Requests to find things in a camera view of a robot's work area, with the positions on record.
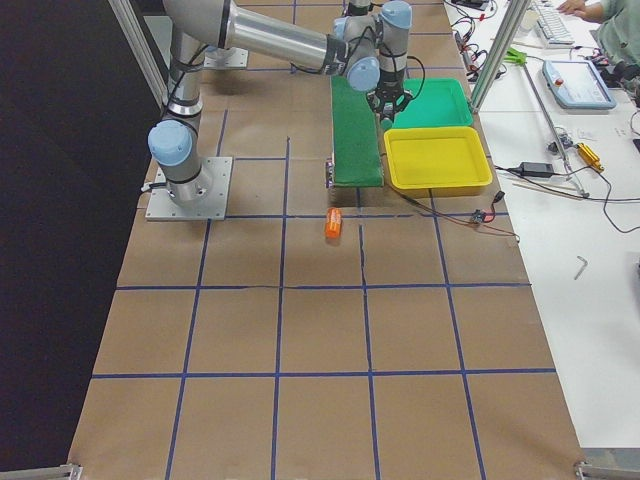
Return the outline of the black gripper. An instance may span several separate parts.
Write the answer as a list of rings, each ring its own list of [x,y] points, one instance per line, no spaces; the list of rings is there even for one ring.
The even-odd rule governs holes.
[[[395,116],[403,112],[413,101],[413,93],[410,90],[376,89],[367,93],[367,102],[370,109],[381,120],[394,120]]]

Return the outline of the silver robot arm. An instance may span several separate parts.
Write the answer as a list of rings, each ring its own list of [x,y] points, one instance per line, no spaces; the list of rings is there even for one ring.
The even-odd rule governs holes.
[[[233,1],[167,1],[172,21],[171,62],[160,122],[148,145],[177,205],[204,200],[215,184],[196,153],[202,111],[200,73],[205,51],[247,50],[289,62],[297,70],[330,75],[333,157],[329,187],[384,183],[375,125],[390,125],[414,100],[404,87],[412,8],[352,1],[323,34],[236,5]]]

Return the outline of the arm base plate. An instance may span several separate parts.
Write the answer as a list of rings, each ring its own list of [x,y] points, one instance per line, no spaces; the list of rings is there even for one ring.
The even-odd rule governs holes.
[[[149,221],[222,221],[226,217],[232,157],[200,157],[199,175],[189,183],[168,182],[157,167],[156,183],[151,190],[145,217]]]

